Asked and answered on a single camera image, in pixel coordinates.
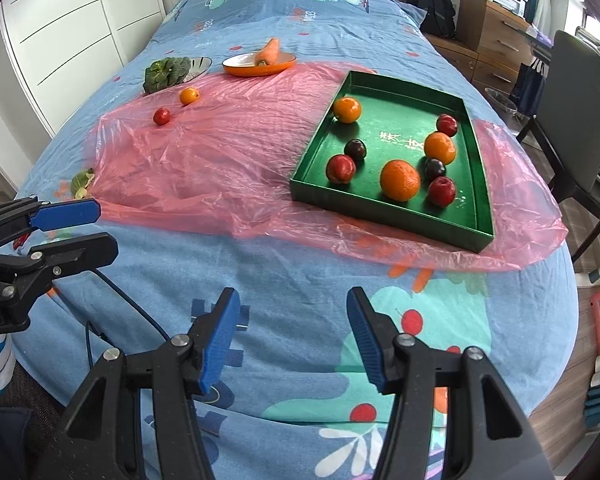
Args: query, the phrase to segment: white wardrobe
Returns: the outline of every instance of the white wardrobe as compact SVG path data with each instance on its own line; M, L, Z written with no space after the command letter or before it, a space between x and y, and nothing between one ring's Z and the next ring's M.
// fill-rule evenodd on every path
M148 43L162 0L3 0L0 26L24 93L50 136Z

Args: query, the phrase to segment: white flower print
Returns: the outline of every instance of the white flower print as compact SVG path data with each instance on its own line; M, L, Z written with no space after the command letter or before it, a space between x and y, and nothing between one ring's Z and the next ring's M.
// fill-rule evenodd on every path
M367 446L365 435L371 433L371 446ZM373 425L365 433L358 434L354 431L332 430L331 428L322 428L319 432L323 438L346 438L350 442L326 456L315 466L315 475L319 478L331 476L340 469L353 452L351 461L351 474L353 476L362 475L366 464L375 469L378 465L380 451L382 449L382 436L378 431L378 425Z

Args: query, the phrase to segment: cable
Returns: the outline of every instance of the cable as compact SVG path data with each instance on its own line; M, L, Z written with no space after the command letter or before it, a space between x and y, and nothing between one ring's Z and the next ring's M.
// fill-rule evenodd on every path
M158 324L158 322L151 316L149 316L143 309L138 305L134 300L132 300L128 295L122 290L119 286L113 283L109 278L107 278L103 273L101 273L98 269L93 269L93 272L96 276L98 276L103 282L109 285L123 300L125 300L129 305L131 305L140 316L144 317L149 324L154 327L160 335L164 338L165 341L170 340L169 334L167 334L164 329Z
M87 323L84 325L84 339L87 345L87 360L89 361L89 370L91 370L93 368L93 354L91 353L91 337L89 335L89 330L91 330L105 343L110 343L110 341L107 339L107 336L104 332L100 332L96 327L94 327L91 321L87 321Z
M87 343L87 360L89 361L89 370L93 368L93 355L91 354L91 338L89 337L89 328L93 330L93 325L91 321L87 321L87 324L84 326L84 338Z

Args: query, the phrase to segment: wooden dresser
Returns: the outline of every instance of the wooden dresser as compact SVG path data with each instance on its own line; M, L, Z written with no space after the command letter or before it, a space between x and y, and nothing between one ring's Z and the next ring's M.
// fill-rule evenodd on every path
M427 34L434 48L482 94L486 87L509 93L520 63L532 60L531 47L517 30L529 24L487 0L461 0L456 38Z

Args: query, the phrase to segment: leafy green vegetable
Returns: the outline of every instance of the leafy green vegetable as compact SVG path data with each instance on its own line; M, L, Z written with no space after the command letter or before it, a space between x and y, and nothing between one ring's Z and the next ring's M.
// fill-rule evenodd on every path
M75 192L75 197L77 200L82 200L88 194L89 194L89 192L86 189L84 189L83 187L81 187L78 191Z
M91 183L95 176L96 175L95 173L93 173L93 168L79 171L76 174L76 176L74 176L74 178L71 180L72 196L75 196L80 188L84 188L86 190L87 186Z
M182 83L190 69L191 60L188 57L165 57L154 61L144 71L142 87L147 94L164 90Z

